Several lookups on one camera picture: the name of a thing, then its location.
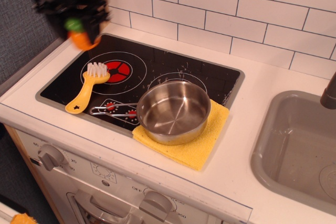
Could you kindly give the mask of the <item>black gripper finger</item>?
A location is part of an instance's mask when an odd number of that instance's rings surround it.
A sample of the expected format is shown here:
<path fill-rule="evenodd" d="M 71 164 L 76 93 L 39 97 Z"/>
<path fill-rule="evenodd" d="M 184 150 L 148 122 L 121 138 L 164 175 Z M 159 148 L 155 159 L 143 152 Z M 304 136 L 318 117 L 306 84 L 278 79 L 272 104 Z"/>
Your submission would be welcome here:
<path fill-rule="evenodd" d="M 95 18 L 80 18 L 80 20 L 90 42 L 95 44 L 96 39 L 100 35 L 100 24 L 102 21 Z"/>
<path fill-rule="evenodd" d="M 68 31 L 65 28 L 65 21 L 67 18 L 68 15 L 64 13 L 48 14 L 48 21 L 51 27 L 62 40 L 68 39 Z"/>

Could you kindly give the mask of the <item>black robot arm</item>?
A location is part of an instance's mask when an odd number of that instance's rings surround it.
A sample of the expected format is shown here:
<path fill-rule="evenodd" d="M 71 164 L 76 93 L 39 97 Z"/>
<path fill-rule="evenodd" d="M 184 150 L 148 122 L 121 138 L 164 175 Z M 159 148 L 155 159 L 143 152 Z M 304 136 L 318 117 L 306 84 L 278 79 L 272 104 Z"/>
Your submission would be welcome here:
<path fill-rule="evenodd" d="M 71 38 L 82 50 L 100 42 L 100 24 L 109 20 L 107 0 L 32 0 L 37 13 L 44 14 L 56 34 Z"/>

